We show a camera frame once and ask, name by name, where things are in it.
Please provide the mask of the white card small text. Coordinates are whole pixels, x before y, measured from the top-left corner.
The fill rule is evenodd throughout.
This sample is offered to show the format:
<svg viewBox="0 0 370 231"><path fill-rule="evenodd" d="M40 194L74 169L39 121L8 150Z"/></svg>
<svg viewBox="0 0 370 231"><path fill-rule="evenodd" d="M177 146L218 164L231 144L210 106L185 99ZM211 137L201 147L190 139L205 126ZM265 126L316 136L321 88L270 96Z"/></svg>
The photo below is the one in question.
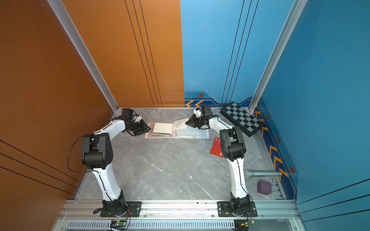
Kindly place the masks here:
<svg viewBox="0 0 370 231"><path fill-rule="evenodd" d="M178 131L178 130L186 129L188 127L188 125L186 124L188 121L189 121L189 118L184 118L184 119L174 121L172 125L172 130Z"/></svg>

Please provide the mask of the red card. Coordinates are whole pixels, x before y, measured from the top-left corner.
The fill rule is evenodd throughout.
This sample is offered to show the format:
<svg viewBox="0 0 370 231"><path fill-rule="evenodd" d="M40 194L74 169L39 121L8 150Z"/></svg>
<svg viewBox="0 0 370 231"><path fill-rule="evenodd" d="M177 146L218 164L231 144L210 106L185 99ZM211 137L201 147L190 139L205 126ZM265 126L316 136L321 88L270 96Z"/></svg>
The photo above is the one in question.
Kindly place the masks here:
<svg viewBox="0 0 370 231"><path fill-rule="evenodd" d="M221 140L219 137L215 137L213 145L210 150L210 154L223 158L222 149L221 149Z"/></svg>

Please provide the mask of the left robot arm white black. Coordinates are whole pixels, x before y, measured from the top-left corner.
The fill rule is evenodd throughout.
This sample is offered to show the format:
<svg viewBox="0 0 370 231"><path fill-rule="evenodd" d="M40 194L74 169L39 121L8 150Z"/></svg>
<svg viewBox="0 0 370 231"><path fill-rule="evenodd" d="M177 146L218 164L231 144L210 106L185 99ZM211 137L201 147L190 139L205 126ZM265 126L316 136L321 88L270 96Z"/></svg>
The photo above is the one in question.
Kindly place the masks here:
<svg viewBox="0 0 370 231"><path fill-rule="evenodd" d="M82 136L82 163L93 173L102 191L101 217L124 217L129 215L129 207L122 189L114 176L114 159L111 141L121 132L131 136L140 136L151 131L144 120L130 108L124 108L122 114L113 118L102 129Z"/></svg>

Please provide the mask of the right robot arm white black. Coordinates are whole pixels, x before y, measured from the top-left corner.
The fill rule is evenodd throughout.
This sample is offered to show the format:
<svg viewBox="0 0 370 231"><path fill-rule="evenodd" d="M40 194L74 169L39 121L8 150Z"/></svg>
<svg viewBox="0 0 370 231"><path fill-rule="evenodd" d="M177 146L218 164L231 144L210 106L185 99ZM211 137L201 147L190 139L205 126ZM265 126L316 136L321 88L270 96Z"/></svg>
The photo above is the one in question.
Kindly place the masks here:
<svg viewBox="0 0 370 231"><path fill-rule="evenodd" d="M252 206L252 197L246 189L243 171L246 145L241 129L214 115L209 105L194 109L186 124L199 130L212 129L219 133L221 152L227 160L231 176L231 211L236 216L247 215Z"/></svg>

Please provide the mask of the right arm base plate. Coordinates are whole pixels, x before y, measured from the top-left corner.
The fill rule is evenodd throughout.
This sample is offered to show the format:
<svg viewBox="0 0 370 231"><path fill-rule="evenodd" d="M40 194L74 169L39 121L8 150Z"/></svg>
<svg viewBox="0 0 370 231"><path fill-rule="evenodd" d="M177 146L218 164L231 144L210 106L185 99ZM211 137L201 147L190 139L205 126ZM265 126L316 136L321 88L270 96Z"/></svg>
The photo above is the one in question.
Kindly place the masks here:
<svg viewBox="0 0 370 231"><path fill-rule="evenodd" d="M247 206L237 207L231 205L230 201L218 201L217 211L219 217L252 217L258 216L257 208L254 202L250 202Z"/></svg>

